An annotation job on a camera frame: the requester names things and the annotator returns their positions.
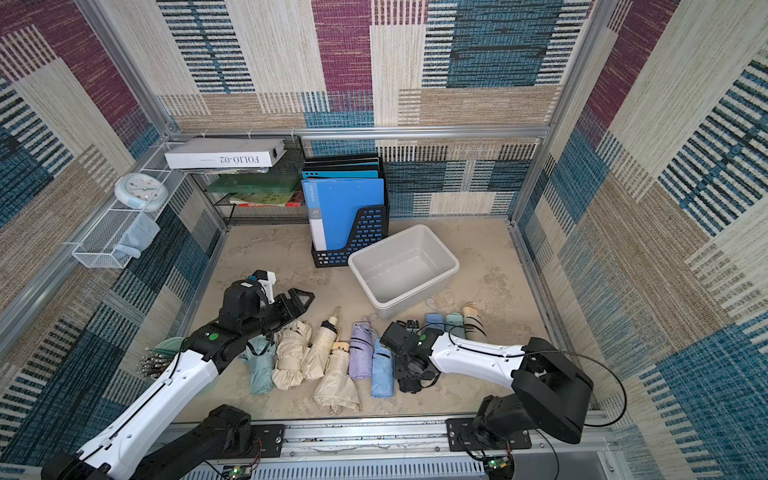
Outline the light blue umbrella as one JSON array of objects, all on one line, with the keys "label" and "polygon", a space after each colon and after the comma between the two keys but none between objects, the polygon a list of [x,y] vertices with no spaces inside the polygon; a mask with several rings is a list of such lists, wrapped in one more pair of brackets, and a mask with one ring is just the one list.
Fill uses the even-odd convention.
[{"label": "light blue umbrella", "polygon": [[394,358],[379,339],[374,341],[372,356],[371,396],[388,399],[394,396]]}]

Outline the beige umbrella black tip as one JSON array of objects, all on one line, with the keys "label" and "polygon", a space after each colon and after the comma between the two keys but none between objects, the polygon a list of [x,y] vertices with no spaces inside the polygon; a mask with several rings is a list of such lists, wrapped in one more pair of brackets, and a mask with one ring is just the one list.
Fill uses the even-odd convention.
[{"label": "beige umbrella black tip", "polygon": [[307,381],[320,379],[325,374],[333,344],[339,336],[340,310],[341,307],[337,306],[328,319],[321,323],[312,338],[309,351],[301,365],[301,372]]}]

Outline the beige umbrella wooden handle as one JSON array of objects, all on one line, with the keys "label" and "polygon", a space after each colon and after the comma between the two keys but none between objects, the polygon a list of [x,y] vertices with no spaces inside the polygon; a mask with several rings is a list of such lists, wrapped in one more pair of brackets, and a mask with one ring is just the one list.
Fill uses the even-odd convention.
[{"label": "beige umbrella wooden handle", "polygon": [[349,375],[350,344],[335,342],[312,400],[318,407],[338,414],[343,409],[359,412],[361,402],[357,387]]}]

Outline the white plastic storage box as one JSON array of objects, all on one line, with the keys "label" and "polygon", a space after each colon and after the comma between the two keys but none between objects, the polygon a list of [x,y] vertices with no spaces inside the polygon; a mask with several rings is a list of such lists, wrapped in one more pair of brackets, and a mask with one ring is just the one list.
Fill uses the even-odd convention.
[{"label": "white plastic storage box", "polygon": [[460,262],[417,224],[350,255],[348,266],[379,317],[391,320],[445,289]]}]

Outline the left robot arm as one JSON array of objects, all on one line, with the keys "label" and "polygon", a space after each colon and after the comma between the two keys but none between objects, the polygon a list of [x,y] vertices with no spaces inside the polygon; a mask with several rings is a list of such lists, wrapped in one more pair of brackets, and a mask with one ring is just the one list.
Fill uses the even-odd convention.
[{"label": "left robot arm", "polygon": [[42,467],[44,479],[180,479],[208,460],[259,454],[248,413],[221,405],[195,428],[154,450],[157,439],[202,390],[243,352],[251,339],[272,339],[307,312],[311,292],[275,294],[272,273],[258,270],[224,292],[218,316],[186,337],[155,382],[76,454],[59,452]]}]

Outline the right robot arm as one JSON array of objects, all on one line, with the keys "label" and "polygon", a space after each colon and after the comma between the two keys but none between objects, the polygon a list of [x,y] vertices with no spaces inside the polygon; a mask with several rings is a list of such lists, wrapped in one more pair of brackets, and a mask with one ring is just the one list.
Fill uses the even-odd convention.
[{"label": "right robot arm", "polygon": [[395,379],[404,393],[418,393],[443,374],[464,375],[508,387],[485,397],[474,418],[449,430],[453,449],[514,446],[540,430],[566,444],[581,442],[594,383],[571,359],[577,354],[532,337],[525,345],[493,345],[461,338],[456,326],[409,329],[391,323],[381,344],[394,355]]}]

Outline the cream crumpled folded umbrella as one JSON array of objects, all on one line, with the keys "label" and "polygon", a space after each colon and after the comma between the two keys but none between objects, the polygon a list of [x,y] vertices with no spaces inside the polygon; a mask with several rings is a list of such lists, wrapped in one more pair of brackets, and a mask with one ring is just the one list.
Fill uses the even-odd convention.
[{"label": "cream crumpled folded umbrella", "polygon": [[277,335],[275,365],[271,377],[279,390],[299,386],[303,380],[302,362],[309,352],[312,327],[301,320],[286,325]]}]

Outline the mint green folded umbrella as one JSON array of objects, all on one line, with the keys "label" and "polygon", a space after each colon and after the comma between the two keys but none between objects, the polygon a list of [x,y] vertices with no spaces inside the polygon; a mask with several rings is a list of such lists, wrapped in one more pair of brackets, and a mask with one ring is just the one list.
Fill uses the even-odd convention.
[{"label": "mint green folded umbrella", "polygon": [[264,335],[248,342],[240,359],[249,369],[249,385],[252,395],[265,395],[274,388],[272,372],[275,365],[275,344]]}]

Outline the blue folded umbrella right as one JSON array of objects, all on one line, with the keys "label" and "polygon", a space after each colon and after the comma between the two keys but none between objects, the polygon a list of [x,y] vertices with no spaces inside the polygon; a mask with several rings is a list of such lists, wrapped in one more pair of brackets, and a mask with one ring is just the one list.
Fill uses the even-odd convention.
[{"label": "blue folded umbrella right", "polygon": [[431,330],[436,331],[437,334],[442,334],[445,331],[445,322],[442,314],[428,313],[425,316],[425,325],[422,331],[426,333]]}]

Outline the purple folded umbrella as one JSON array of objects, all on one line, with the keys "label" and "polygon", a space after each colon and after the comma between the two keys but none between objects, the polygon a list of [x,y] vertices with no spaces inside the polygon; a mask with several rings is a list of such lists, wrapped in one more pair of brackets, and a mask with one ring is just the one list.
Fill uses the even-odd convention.
[{"label": "purple folded umbrella", "polygon": [[368,321],[353,325],[350,336],[349,375],[353,380],[369,379],[372,376],[375,331]]}]

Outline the teal folded umbrella right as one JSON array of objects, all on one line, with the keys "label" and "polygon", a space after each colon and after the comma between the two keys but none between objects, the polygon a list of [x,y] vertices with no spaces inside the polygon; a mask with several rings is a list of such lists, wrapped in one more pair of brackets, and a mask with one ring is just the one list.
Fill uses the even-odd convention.
[{"label": "teal folded umbrella right", "polygon": [[466,327],[462,314],[457,312],[447,314],[445,316],[444,324],[446,332],[458,338],[466,338]]}]

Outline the beige umbrella far right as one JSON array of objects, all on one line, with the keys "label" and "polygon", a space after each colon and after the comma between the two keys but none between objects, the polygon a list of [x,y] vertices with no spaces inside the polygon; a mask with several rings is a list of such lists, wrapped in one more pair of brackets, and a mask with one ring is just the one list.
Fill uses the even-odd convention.
[{"label": "beige umbrella far right", "polygon": [[472,341],[485,342],[486,328],[481,321],[480,312],[474,302],[467,303],[462,309],[464,335]]}]

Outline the green open umbrella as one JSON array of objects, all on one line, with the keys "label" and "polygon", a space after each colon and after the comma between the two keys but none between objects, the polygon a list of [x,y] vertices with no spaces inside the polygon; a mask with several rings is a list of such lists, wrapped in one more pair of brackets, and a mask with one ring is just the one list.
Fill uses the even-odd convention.
[{"label": "green open umbrella", "polygon": [[184,337],[171,337],[155,347],[146,348],[136,366],[136,373],[141,377],[158,378],[178,355],[183,342]]}]

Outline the white folio box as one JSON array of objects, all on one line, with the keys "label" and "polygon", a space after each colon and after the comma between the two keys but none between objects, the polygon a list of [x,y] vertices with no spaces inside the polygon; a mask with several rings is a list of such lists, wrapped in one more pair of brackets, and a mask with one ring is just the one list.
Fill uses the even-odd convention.
[{"label": "white folio box", "polygon": [[196,138],[165,153],[171,169],[271,168],[285,155],[281,139]]}]

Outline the blue folder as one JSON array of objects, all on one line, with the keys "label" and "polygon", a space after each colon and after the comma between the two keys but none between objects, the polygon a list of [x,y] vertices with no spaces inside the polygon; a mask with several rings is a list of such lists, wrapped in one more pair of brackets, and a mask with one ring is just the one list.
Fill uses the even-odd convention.
[{"label": "blue folder", "polygon": [[359,209],[385,203],[382,178],[331,178],[302,181],[313,246],[341,250]]}]

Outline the black file holder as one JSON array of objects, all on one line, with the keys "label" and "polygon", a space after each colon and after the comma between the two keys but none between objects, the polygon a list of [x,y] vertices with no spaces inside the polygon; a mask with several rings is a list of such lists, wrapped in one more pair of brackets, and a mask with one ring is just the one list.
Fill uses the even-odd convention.
[{"label": "black file holder", "polygon": [[347,245],[341,250],[318,251],[313,246],[311,256],[317,268],[343,267],[351,254],[388,236],[389,203],[383,161],[377,156],[355,155],[310,159],[301,171],[302,181],[331,178],[382,178],[385,183],[383,205],[363,207],[354,219]]}]

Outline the light blue cloth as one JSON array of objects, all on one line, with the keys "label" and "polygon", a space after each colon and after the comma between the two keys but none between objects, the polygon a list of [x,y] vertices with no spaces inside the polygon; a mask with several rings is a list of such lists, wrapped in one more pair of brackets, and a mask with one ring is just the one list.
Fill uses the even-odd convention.
[{"label": "light blue cloth", "polygon": [[160,226],[154,219],[144,212],[139,213],[115,245],[115,259],[123,261],[140,258],[159,232]]}]

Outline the white round clock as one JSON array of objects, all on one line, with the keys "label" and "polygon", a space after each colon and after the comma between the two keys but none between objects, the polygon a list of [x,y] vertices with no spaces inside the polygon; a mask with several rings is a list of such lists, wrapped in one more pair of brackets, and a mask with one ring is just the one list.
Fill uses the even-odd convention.
[{"label": "white round clock", "polygon": [[124,206],[152,213],[158,211],[169,197],[167,187],[158,179],[143,173],[121,177],[114,186],[116,199]]}]

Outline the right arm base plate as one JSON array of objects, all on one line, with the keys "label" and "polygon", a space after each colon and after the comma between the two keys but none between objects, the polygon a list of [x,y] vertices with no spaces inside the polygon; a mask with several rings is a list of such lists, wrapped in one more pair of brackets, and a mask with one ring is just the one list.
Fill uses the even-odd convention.
[{"label": "right arm base plate", "polygon": [[449,417],[445,420],[449,449],[451,452],[473,452],[488,450],[524,450],[532,447],[526,431],[502,438],[484,427],[475,427],[471,418]]}]

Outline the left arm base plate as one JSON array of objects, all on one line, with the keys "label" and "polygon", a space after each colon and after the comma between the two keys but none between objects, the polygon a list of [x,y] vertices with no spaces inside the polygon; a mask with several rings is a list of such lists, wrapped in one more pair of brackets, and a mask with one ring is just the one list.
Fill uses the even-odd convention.
[{"label": "left arm base plate", "polygon": [[282,445],[285,436],[285,424],[252,424],[250,426],[250,438],[246,442],[249,450],[246,457],[279,458],[282,453]]}]

